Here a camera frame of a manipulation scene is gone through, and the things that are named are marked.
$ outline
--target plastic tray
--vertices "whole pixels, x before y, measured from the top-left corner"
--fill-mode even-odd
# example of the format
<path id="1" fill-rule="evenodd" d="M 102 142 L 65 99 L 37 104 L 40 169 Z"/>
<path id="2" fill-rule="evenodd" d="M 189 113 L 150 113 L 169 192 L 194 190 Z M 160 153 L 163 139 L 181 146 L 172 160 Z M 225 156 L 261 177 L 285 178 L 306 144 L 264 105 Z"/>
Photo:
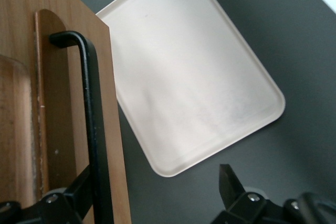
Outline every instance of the plastic tray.
<path id="1" fill-rule="evenodd" d="M 115 0 L 118 101 L 151 165 L 174 176 L 277 119 L 285 99 L 216 0 Z"/>

